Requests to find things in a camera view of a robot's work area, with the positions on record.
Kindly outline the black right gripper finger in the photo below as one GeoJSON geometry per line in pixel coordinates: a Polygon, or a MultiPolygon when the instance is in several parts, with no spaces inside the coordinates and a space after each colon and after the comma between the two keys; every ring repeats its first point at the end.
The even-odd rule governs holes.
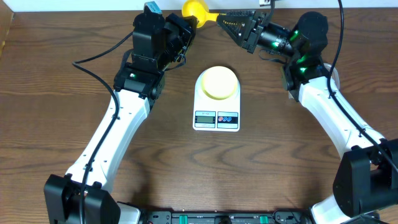
{"type": "Polygon", "coordinates": [[[255,14],[255,10],[232,10],[232,11],[221,11],[220,18],[248,18],[255,14]]]}
{"type": "Polygon", "coordinates": [[[243,46],[250,33],[252,23],[250,16],[219,15],[216,22],[238,46],[243,46]]]}

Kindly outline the yellow plastic measuring scoop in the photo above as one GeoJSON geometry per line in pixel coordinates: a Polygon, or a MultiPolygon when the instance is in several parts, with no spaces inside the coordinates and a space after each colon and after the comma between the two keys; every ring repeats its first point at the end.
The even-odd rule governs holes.
{"type": "Polygon", "coordinates": [[[212,13],[204,0],[187,0],[182,6],[182,16],[194,16],[198,20],[197,28],[201,28],[207,21],[216,22],[219,15],[224,13],[212,13]]]}

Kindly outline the white digital kitchen scale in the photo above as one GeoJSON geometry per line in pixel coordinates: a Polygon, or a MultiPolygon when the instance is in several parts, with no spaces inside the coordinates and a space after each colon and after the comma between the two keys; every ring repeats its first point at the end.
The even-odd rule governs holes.
{"type": "Polygon", "coordinates": [[[238,80],[236,93],[226,100],[213,100],[201,89],[201,77],[195,83],[193,124],[196,131],[237,132],[241,122],[241,88],[238,80]]]}

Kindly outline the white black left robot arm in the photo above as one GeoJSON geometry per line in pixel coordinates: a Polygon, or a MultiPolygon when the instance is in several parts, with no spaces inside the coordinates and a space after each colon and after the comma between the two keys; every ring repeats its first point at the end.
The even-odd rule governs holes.
{"type": "Polygon", "coordinates": [[[146,7],[133,25],[128,35],[133,47],[108,86],[111,101],[97,130],[65,175],[50,175],[44,185],[50,223],[144,220],[140,209],[112,198],[114,180],[135,132],[164,88],[166,71],[185,64],[198,19],[163,16],[146,7]]]}

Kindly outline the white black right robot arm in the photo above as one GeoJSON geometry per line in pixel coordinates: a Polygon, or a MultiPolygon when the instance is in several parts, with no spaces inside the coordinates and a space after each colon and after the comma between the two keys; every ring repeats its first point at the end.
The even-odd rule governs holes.
{"type": "Polygon", "coordinates": [[[317,119],[341,162],[333,193],[315,204],[314,223],[369,223],[371,212],[397,203],[397,141],[371,128],[340,93],[326,68],[328,21],[306,12],[293,29],[271,22],[271,13],[230,11],[216,18],[235,43],[282,56],[282,84],[317,119]]]}

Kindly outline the yellow plastic bowl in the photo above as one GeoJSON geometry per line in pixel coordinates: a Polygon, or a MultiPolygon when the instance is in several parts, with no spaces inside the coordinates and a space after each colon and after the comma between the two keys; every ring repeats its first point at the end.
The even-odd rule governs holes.
{"type": "Polygon", "coordinates": [[[213,100],[226,100],[238,89],[238,79],[234,72],[222,66],[215,66],[204,71],[200,83],[206,96],[213,100]]]}

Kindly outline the clear container of soybeans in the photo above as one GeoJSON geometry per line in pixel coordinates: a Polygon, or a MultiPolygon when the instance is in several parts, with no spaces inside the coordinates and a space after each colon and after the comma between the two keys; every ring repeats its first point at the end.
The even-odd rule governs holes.
{"type": "MultiPolygon", "coordinates": [[[[331,64],[329,63],[324,63],[325,68],[330,71],[331,69],[331,64]]],[[[337,88],[340,88],[340,78],[339,78],[339,74],[336,68],[333,69],[333,72],[331,74],[331,78],[334,80],[335,85],[337,88]]]]}

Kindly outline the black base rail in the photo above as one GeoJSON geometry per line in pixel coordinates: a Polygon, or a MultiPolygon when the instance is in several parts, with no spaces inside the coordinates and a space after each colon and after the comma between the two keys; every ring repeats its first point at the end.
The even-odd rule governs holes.
{"type": "Polygon", "coordinates": [[[266,213],[185,213],[143,211],[138,224],[311,224],[307,212],[277,210],[266,213]]]}

